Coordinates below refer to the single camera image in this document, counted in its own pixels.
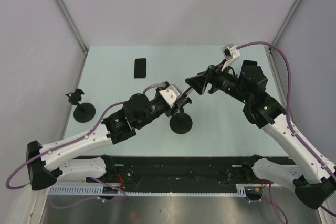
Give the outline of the silver white phone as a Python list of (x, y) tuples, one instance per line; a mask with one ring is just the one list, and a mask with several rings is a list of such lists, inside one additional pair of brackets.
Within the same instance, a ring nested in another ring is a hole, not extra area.
[(143, 79), (146, 78), (146, 58), (138, 58), (134, 60), (134, 78)]

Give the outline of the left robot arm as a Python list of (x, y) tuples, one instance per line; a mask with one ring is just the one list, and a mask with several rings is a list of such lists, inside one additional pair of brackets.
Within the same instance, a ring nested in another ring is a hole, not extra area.
[(78, 157), (86, 151), (116, 145), (136, 135), (161, 115), (170, 118), (182, 113), (192, 100), (172, 90), (157, 91), (154, 98), (137, 93), (121, 103), (122, 108), (110, 116), (103, 114), (93, 128), (76, 136), (49, 144), (37, 140), (27, 144), (26, 166), (33, 191), (46, 189), (62, 179), (82, 180), (89, 177), (110, 182), (116, 169), (110, 158), (98, 157), (88, 162)]

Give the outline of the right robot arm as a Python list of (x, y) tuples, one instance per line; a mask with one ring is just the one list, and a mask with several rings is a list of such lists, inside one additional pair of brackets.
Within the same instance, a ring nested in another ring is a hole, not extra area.
[(245, 60), (240, 75), (230, 74), (230, 67), (210, 65), (205, 71), (185, 82), (198, 94), (218, 90), (244, 104), (246, 119), (271, 136), (294, 161), (297, 168), (273, 163), (266, 158), (242, 169), (243, 179), (254, 183), (257, 179), (274, 182), (295, 192), (299, 200), (311, 209), (318, 209), (335, 192), (335, 164), (314, 150), (299, 130), (291, 131), (294, 124), (286, 118), (285, 108), (266, 92), (267, 77), (257, 62)]

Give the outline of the black stand with ball joint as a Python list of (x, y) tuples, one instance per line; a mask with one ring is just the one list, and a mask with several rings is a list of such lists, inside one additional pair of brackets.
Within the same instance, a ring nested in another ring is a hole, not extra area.
[(68, 102), (75, 106), (73, 116), (74, 119), (79, 123), (86, 123), (91, 121), (95, 114), (96, 108), (91, 103), (80, 103), (82, 101), (82, 96), (85, 93), (82, 89), (77, 88), (74, 92), (69, 92), (65, 94), (68, 97)]

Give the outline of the purple phone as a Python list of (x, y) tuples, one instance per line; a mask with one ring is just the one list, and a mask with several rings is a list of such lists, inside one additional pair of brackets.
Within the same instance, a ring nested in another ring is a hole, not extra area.
[(194, 89), (192, 87), (188, 87), (187, 90), (183, 93), (184, 97), (187, 97)]

